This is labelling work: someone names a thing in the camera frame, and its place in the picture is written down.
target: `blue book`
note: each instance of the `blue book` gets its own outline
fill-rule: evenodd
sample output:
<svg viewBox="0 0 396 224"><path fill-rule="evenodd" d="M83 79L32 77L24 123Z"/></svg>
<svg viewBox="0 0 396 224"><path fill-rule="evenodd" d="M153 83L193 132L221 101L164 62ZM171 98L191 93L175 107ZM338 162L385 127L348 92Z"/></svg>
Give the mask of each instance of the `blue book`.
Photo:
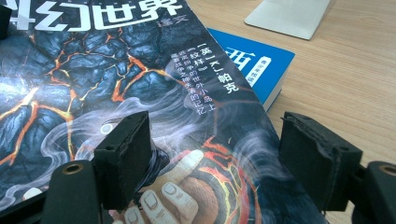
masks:
<svg viewBox="0 0 396 224"><path fill-rule="evenodd" d="M247 79L264 109L279 95L294 53L237 35L208 29Z"/></svg>

